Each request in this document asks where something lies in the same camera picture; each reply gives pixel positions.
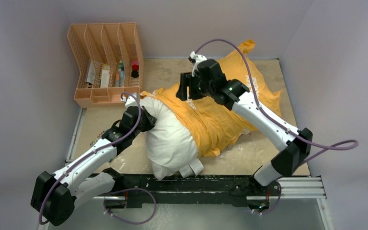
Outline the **white pillow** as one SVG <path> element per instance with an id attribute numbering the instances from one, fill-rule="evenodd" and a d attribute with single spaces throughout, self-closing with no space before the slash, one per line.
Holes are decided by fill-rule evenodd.
<path id="1" fill-rule="evenodd" d="M 140 105 L 156 118 L 155 126 L 145 132 L 147 155 L 156 179 L 179 173 L 186 178 L 199 175 L 204 165 L 198 157 L 198 147 L 190 131 L 161 101 L 153 97 L 140 99 Z"/>

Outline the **orange Mickey Mouse pillowcase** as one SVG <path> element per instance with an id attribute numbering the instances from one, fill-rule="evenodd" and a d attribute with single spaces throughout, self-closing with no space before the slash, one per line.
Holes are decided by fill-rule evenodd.
<path id="1" fill-rule="evenodd" d="M 218 62 L 228 79 L 238 79 L 248 88 L 254 88 L 261 103 L 276 115 L 281 115 L 282 92 L 272 92 L 268 88 L 262 73 L 250 59 L 243 60 L 239 52 L 234 50 Z M 226 147 L 236 143 L 242 134 L 257 131 L 251 123 L 216 104 L 212 98 L 181 101 L 176 97 L 177 90 L 178 84 L 175 84 L 170 88 L 143 91 L 141 94 L 144 98 L 149 96 L 161 101 L 176 115 L 194 138 L 199 156 L 218 156 Z"/>

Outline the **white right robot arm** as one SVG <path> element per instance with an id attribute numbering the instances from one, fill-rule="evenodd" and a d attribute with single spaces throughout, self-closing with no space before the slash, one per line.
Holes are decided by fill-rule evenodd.
<path id="1" fill-rule="evenodd" d="M 227 80 L 220 64 L 214 59 L 191 57 L 192 72 L 182 73 L 176 97 L 180 100 L 201 99 L 209 96 L 228 110 L 235 112 L 261 131 L 279 151 L 250 178 L 249 188 L 261 195 L 268 185 L 291 176 L 310 154 L 310 145 L 300 140 L 312 140 L 312 132 L 299 130 L 270 111 L 250 89 L 237 79 Z"/>

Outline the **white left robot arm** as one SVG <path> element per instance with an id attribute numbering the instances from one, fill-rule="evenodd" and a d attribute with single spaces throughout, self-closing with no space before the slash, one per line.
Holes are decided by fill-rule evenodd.
<path id="1" fill-rule="evenodd" d="M 121 194 L 123 182 L 115 178 L 115 170 L 103 171 L 95 177 L 91 174 L 131 146 L 139 133 L 153 129 L 156 121 L 145 107 L 129 106 L 87 152 L 54 173 L 44 171 L 38 175 L 31 206 L 39 212 L 39 224 L 61 225 L 88 199 L 103 193 Z"/>

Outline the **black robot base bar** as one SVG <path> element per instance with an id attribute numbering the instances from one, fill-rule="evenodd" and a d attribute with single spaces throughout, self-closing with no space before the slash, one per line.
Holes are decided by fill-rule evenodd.
<path id="1" fill-rule="evenodd" d="M 178 175 L 159 181 L 151 174 L 120 174 L 106 168 L 115 183 L 110 196 L 121 196 L 127 208 L 144 204 L 232 205 L 251 210 L 269 209 L 270 199 L 281 194 L 278 181 L 261 186 L 249 175 Z"/>

